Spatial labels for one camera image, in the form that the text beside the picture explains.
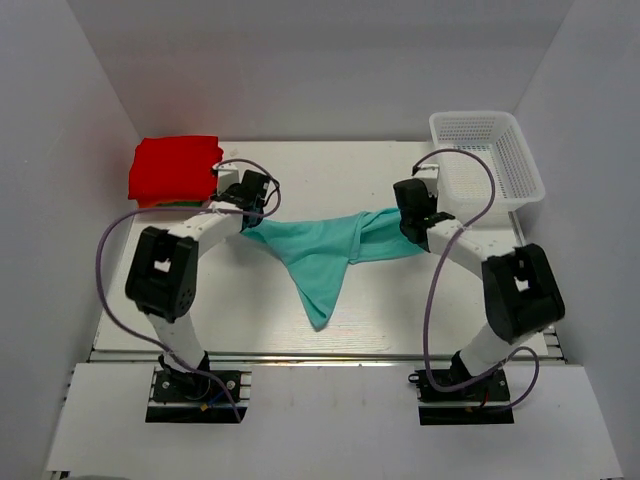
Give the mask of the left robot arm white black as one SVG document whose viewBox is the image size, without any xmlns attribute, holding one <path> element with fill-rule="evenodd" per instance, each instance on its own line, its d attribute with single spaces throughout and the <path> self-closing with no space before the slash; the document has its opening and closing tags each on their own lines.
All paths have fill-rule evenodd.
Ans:
<svg viewBox="0 0 640 480">
<path fill-rule="evenodd" d="M 149 226 L 140 234 L 125 283 L 125 295 L 152 325 L 163 354 L 161 365 L 179 372 L 177 387 L 199 399 L 211 387 L 209 360 L 190 315 L 197 292 L 200 257 L 226 239 L 258 226 L 266 217 L 273 177 L 247 170 L 219 190 L 211 202 L 169 228 Z"/>
</svg>

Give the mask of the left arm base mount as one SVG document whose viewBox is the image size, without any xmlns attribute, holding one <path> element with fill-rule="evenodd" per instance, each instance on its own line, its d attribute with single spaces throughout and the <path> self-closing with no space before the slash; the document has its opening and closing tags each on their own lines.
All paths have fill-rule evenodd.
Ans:
<svg viewBox="0 0 640 480">
<path fill-rule="evenodd" d="M 199 367 L 216 375 L 224 389 L 214 380 L 182 372 L 167 366 L 160 355 L 160 366 L 152 376 L 145 422 L 147 424 L 238 424 L 244 419 L 250 399 L 251 372 L 248 370 L 210 370 L 205 358 Z"/>
</svg>

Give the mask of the teal t shirt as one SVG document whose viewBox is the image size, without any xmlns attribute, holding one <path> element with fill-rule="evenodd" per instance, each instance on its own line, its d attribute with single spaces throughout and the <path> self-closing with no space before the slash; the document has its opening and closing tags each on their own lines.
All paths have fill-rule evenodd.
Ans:
<svg viewBox="0 0 640 480">
<path fill-rule="evenodd" d="M 334 313 L 349 266 L 423 252 L 401 233 L 400 219 L 398 209 L 387 208 L 318 221 L 264 220 L 243 235 L 282 262 L 311 326 L 320 331 Z"/>
</svg>

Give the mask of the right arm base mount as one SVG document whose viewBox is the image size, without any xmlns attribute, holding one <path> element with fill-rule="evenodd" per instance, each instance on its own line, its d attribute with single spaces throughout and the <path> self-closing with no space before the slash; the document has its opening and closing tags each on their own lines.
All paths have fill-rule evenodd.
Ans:
<svg viewBox="0 0 640 480">
<path fill-rule="evenodd" d="M 460 390 L 441 392 L 428 381 L 426 370 L 407 377 L 416 388 L 421 426 L 511 425 L 511 395 L 503 370 Z"/>
</svg>

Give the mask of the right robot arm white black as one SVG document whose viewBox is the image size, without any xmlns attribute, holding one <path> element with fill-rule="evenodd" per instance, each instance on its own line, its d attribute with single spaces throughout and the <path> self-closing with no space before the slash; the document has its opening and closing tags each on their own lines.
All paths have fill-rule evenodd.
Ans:
<svg viewBox="0 0 640 480">
<path fill-rule="evenodd" d="M 565 317 L 566 308 L 544 249 L 537 244 L 498 254 L 473 241 L 453 215 L 436 210 L 437 201 L 422 179 L 394 184 L 400 231 L 410 243 L 439 257 L 427 294 L 423 346 L 428 347 L 430 314 L 444 263 L 448 260 L 482 281 L 486 322 L 451 360 L 448 384 L 429 380 L 438 391 L 455 391 L 472 399 L 484 391 L 488 377 L 533 335 Z"/>
</svg>

